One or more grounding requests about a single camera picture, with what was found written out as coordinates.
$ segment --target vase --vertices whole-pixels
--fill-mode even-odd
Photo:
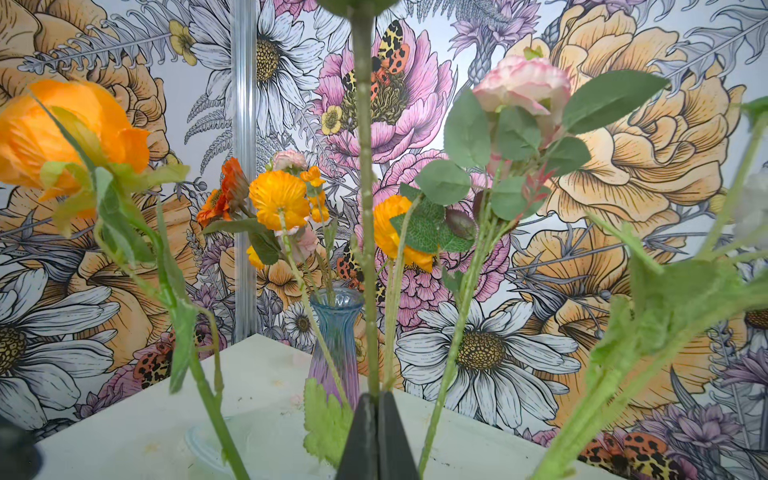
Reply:
[[[346,398],[354,409],[357,407],[360,384],[353,327],[362,310],[362,294],[357,290],[335,288],[333,294],[329,295],[328,290],[322,289],[312,296],[310,303],[315,310],[320,332],[326,340],[333,363],[339,370]],[[339,390],[319,343],[315,344],[312,354],[310,378],[317,379],[329,396],[333,394],[341,402]]]

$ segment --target table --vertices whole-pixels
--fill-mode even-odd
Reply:
[[[264,412],[274,412],[269,413],[275,417],[268,419],[270,422],[279,422],[282,420],[278,415],[285,413],[270,406],[300,412],[304,380],[310,367],[308,354],[255,335],[224,350],[221,365],[224,415],[265,409]],[[213,359],[203,361],[203,366],[212,379]],[[409,444],[418,459],[432,404],[399,391],[396,400]],[[302,417],[303,414],[293,415],[291,425],[296,431],[288,432],[298,439],[304,435],[300,428]],[[168,394],[167,383],[161,382],[41,441],[45,464],[38,478],[222,478],[202,465],[186,447],[184,433],[202,422],[207,423],[207,415],[191,377],[187,377],[181,392],[173,396]],[[279,429],[270,434],[279,436]],[[300,441],[279,448],[265,442],[261,449],[281,462],[313,460]],[[544,452],[539,445],[445,411],[432,450],[435,459],[427,467],[425,478],[525,480]],[[617,479],[580,462],[574,466],[577,474],[571,478],[576,480]]]

